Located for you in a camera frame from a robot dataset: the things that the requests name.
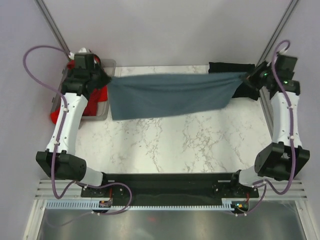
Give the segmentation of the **red t shirt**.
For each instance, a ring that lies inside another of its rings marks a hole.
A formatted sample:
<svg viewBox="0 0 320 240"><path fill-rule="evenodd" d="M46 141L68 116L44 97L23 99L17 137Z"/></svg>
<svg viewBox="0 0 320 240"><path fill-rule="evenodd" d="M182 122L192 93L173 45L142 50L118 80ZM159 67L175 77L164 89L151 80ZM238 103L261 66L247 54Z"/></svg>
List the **red t shirt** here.
<svg viewBox="0 0 320 240"><path fill-rule="evenodd" d="M60 98L53 99L53 106L49 115L53 124L57 123L60 112ZM95 89L89 97L87 106L82 114L83 121L103 121L108 116L108 94L107 87Z"/></svg>

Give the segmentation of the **clear plastic bin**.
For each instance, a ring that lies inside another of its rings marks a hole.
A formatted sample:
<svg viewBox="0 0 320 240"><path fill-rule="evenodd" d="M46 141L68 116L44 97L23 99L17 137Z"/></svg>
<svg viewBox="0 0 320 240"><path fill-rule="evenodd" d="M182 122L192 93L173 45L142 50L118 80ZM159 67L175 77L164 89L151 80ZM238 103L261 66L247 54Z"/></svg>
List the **clear plastic bin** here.
<svg viewBox="0 0 320 240"><path fill-rule="evenodd" d="M101 66L104 71L111 77L115 75L117 63L114 59L101 59ZM55 124L58 119L60 110L61 99L57 94L52 99L52 108L50 110L51 121ZM82 121L103 121L108 116L109 102L107 87L95 90L91 94L87 107L85 108L84 114L82 115Z"/></svg>

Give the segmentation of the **blue-grey t shirt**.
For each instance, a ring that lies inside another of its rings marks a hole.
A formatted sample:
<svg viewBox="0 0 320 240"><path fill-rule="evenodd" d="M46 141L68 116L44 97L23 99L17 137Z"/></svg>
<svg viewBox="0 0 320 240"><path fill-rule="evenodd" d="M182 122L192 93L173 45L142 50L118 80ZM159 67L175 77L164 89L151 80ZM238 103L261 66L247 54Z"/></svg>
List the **blue-grey t shirt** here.
<svg viewBox="0 0 320 240"><path fill-rule="evenodd" d="M113 120L180 116L225 108L242 75L144 74L114 77L107 85Z"/></svg>

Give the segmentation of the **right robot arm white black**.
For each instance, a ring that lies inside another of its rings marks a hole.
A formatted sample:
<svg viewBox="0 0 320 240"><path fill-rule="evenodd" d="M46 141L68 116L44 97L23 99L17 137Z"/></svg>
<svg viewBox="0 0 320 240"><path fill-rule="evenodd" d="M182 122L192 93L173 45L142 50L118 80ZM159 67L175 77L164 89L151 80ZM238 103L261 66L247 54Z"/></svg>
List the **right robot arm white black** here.
<svg viewBox="0 0 320 240"><path fill-rule="evenodd" d="M294 177L310 159L310 151L303 148L298 129L300 83L293 80L297 58L277 52L271 63L264 61L244 77L244 82L258 90L269 92L273 113L271 143L261 150L254 165L237 172L237 179L229 184L235 197L242 196L247 187L271 184L271 180L286 181L291 186Z"/></svg>

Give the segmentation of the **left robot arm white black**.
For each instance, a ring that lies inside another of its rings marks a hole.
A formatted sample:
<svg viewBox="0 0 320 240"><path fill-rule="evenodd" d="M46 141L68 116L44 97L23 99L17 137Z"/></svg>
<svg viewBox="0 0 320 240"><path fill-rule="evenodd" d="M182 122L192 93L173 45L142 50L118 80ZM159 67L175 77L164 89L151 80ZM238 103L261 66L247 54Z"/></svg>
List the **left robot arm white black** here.
<svg viewBox="0 0 320 240"><path fill-rule="evenodd" d="M76 156L76 138L90 96L110 81L95 54L76 53L74 67L68 70L61 85L60 109L52 138L45 151L36 154L36 162L52 181L91 185L99 197L109 193L110 185L103 180L102 172L88 167L84 159Z"/></svg>

